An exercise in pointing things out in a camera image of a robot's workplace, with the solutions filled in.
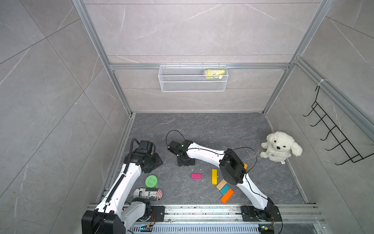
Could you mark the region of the magenta block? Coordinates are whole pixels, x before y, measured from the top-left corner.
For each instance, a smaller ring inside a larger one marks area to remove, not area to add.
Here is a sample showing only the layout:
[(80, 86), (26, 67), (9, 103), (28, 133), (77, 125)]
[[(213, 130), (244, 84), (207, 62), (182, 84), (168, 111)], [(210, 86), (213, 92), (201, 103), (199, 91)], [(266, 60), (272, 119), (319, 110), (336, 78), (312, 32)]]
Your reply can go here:
[(202, 175), (201, 174), (197, 174), (197, 173), (192, 173), (191, 174), (191, 178), (192, 179), (202, 179)]

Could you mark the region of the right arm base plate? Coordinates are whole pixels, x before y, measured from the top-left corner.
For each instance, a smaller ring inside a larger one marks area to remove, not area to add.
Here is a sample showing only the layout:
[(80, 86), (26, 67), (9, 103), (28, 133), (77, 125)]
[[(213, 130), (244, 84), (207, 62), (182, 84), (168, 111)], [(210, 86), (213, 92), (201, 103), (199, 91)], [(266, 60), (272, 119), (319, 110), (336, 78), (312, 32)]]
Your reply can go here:
[(254, 206), (241, 206), (240, 207), (242, 219), (245, 222), (251, 221), (266, 221), (266, 222), (279, 222), (282, 221), (280, 212), (277, 206), (268, 205), (265, 210), (260, 210)]

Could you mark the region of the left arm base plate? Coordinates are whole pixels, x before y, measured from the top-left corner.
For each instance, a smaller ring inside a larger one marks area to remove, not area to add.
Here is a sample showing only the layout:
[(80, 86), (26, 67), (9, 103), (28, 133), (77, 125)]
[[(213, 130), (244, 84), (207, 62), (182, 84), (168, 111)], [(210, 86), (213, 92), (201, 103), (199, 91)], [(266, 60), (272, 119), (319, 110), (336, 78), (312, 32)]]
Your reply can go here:
[(165, 217), (165, 206), (151, 206), (150, 214), (146, 215), (146, 222), (163, 222)]

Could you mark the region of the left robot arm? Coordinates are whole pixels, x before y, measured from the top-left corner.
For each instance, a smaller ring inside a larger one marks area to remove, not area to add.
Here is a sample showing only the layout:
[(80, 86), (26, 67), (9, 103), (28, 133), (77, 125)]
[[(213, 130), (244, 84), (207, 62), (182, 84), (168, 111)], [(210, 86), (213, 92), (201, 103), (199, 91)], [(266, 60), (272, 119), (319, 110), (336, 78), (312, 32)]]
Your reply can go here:
[(148, 174), (163, 164), (151, 141), (133, 138), (130, 151), (114, 185), (103, 200), (81, 220), (83, 234), (125, 234), (137, 221), (155, 222), (150, 199), (135, 198), (127, 208), (126, 199), (142, 173)]

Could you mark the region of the yellow block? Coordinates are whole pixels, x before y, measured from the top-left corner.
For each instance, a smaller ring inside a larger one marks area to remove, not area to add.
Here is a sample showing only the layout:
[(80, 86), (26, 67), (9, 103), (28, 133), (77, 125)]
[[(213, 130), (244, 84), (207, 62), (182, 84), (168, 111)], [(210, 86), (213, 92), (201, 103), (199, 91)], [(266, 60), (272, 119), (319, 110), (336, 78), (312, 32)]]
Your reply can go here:
[(217, 169), (212, 169), (211, 171), (211, 184), (212, 185), (217, 185), (218, 183), (218, 170)]

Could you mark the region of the tan wooden block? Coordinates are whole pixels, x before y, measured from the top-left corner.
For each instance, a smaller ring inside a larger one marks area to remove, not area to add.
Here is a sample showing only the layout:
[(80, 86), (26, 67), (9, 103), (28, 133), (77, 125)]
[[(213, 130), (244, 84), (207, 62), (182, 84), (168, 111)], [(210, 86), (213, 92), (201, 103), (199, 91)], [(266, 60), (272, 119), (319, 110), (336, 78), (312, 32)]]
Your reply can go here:
[(218, 185), (216, 186), (216, 188), (217, 188), (219, 191), (221, 191), (221, 190), (226, 186), (226, 184), (227, 184), (227, 182), (226, 182), (224, 179), (222, 179), (222, 180), (218, 183)]

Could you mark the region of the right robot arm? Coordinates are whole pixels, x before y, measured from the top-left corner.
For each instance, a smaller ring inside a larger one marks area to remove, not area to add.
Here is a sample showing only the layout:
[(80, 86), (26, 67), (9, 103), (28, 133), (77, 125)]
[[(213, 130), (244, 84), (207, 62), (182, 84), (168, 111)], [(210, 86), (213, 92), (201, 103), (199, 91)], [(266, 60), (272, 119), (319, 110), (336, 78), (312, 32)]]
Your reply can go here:
[(223, 179), (236, 185), (251, 201), (251, 206), (241, 207), (244, 221), (255, 218), (260, 221), (282, 221), (278, 207), (254, 184), (234, 149), (218, 151), (184, 139), (181, 143), (171, 141), (168, 151), (177, 156), (179, 166), (194, 165), (195, 160), (201, 160), (218, 167)]

